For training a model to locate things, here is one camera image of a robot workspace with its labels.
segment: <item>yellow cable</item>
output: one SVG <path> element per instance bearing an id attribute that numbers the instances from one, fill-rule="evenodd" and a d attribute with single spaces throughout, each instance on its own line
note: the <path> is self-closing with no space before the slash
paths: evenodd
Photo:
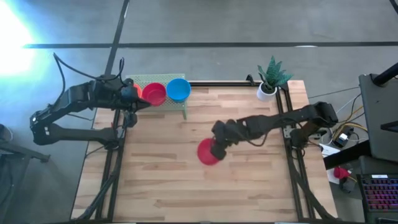
<path id="1" fill-rule="evenodd" d="M 345 124 L 346 126 L 351 126 L 351 127 L 357 127 L 357 128 L 361 128 L 362 130 L 364 130 L 364 131 L 368 131 L 368 129 L 367 128 L 365 128 L 364 126 L 362 126 L 362 125 L 358 125 L 358 124 L 353 124 L 353 123 L 346 123 Z"/>
<path id="2" fill-rule="evenodd" d="M 358 112 L 360 109 L 362 109 L 362 108 L 363 108 L 363 106 L 360 106 L 358 109 L 356 109 L 354 112 L 352 112 L 351 115 L 350 115 L 347 119 L 344 120 L 344 122 L 346 122 L 346 121 L 348 121 L 349 119 L 351 119 L 351 117 L 352 117 L 356 112 Z"/>
<path id="3" fill-rule="evenodd" d="M 354 177 L 348 176 L 348 178 L 356 182 L 356 179 Z"/>
<path id="4" fill-rule="evenodd" d="M 354 124 L 354 123 L 345 123 L 345 124 L 343 124 L 343 125 L 341 125 L 341 127 L 339 128 L 339 129 L 337 129 L 336 130 L 336 134 L 337 133 L 340 133 L 341 132 L 341 130 L 345 127 L 345 126 L 351 126 L 351 127 L 356 127 L 356 128 L 360 128 L 360 129 L 362 129 L 362 130 L 364 130 L 364 131 L 368 131 L 368 129 L 366 129 L 364 126 L 362 126 L 362 125 L 358 125 L 358 124 Z"/>

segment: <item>blue bowl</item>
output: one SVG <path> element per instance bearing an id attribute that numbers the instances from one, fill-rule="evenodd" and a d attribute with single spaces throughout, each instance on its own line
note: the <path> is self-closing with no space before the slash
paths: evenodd
<path id="1" fill-rule="evenodd" d="M 174 102 L 181 103 L 191 93 L 191 85 L 183 78 L 175 78 L 167 84 L 166 92 Z"/>

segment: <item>table leg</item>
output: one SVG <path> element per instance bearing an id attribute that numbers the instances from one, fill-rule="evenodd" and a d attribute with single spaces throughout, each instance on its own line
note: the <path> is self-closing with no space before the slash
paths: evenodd
<path id="1" fill-rule="evenodd" d="M 187 107 L 184 106 L 184 110 L 182 111 L 182 116 L 184 117 L 184 120 L 187 119 Z"/>
<path id="2" fill-rule="evenodd" d="M 323 161 L 325 163 L 326 170 L 328 170 L 347 162 L 357 160 L 360 156 L 372 156 L 369 140 L 325 157 L 323 158 Z"/>

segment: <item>potted plant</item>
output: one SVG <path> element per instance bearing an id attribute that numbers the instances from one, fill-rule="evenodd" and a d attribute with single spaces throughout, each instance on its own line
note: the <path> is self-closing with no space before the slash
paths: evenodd
<path id="1" fill-rule="evenodd" d="M 285 74 L 286 70 L 280 71 L 282 62 L 275 63 L 275 58 L 272 56 L 269 62 L 267 72 L 264 72 L 262 67 L 258 65 L 259 75 L 262 83 L 257 90 L 257 97 L 261 101 L 269 101 L 273 99 L 277 91 L 277 87 L 287 83 L 293 75 Z"/>

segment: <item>green plant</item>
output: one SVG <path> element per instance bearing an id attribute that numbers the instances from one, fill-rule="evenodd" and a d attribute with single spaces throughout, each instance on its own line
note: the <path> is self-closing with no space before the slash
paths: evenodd
<path id="1" fill-rule="evenodd" d="M 275 63 L 274 56 L 269 62 L 267 72 L 264 72 L 262 67 L 258 65 L 260 78 L 264 82 L 261 85 L 261 90 L 264 93 L 273 93 L 277 86 L 287 83 L 293 77 L 291 74 L 285 74 L 286 70 L 280 71 L 281 65 L 282 62 Z"/>

